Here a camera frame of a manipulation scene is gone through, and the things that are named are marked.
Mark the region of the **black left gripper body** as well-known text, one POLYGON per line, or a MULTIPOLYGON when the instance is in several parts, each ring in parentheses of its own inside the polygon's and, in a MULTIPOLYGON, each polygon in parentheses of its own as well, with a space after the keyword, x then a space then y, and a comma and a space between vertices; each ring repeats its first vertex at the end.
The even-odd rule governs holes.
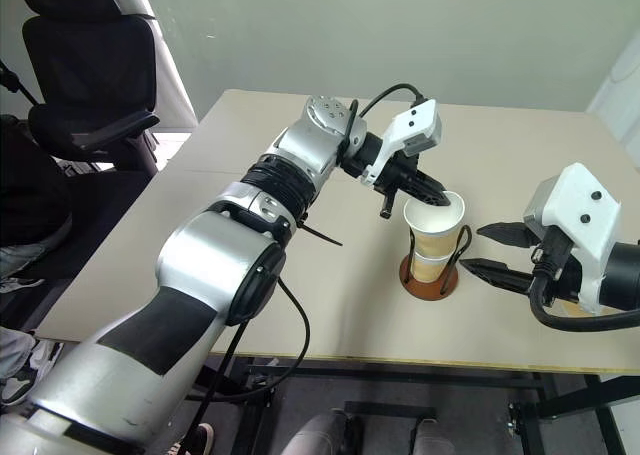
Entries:
POLYGON ((417 180, 418 155, 406 156, 403 152, 396 152, 385 164, 377 180, 373 183, 374 190, 384 196, 380 216, 389 219, 395 201, 396 192, 401 190, 411 196, 419 196, 417 180))

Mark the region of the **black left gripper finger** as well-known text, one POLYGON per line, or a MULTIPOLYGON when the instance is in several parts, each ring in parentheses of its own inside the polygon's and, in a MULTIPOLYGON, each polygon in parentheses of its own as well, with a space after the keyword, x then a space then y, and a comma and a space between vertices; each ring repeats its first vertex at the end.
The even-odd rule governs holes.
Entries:
POLYGON ((444 192, 446 188, 444 185, 433 177, 425 174, 424 172, 417 171, 417 183, 419 185, 419 192, 423 197, 428 198, 444 198, 444 192))
POLYGON ((438 206, 438 207, 443 207, 443 206, 449 206, 451 204, 449 198, 447 197, 447 195, 444 192, 445 197, 444 198, 428 198, 428 197, 423 197, 420 192, 419 192, 419 185, 418 184, 412 184, 412 185, 406 185, 406 186, 401 186, 400 190, 403 191, 404 193, 406 193, 407 195, 415 198, 416 200, 430 205, 430 206, 438 206))

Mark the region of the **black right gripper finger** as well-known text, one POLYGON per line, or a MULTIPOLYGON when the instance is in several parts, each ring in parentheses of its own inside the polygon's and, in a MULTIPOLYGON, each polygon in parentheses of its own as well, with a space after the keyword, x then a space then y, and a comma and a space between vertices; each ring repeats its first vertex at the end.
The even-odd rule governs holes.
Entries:
POLYGON ((534 232, 524 222, 496 222, 478 228, 476 233, 507 246, 529 248, 534 245, 534 232))
POLYGON ((462 267, 491 286, 514 293, 526 294, 533 281, 529 273, 511 270, 505 263, 484 258, 467 258, 462 267))

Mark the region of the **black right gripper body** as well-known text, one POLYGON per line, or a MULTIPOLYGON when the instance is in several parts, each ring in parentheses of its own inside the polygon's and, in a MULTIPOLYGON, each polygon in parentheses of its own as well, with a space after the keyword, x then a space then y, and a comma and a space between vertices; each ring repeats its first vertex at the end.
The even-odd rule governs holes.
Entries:
POLYGON ((532 283, 528 290, 531 306, 552 306, 556 299, 576 303, 582 282, 582 268, 572 255, 574 242, 558 227, 548 227, 536 246, 532 283))

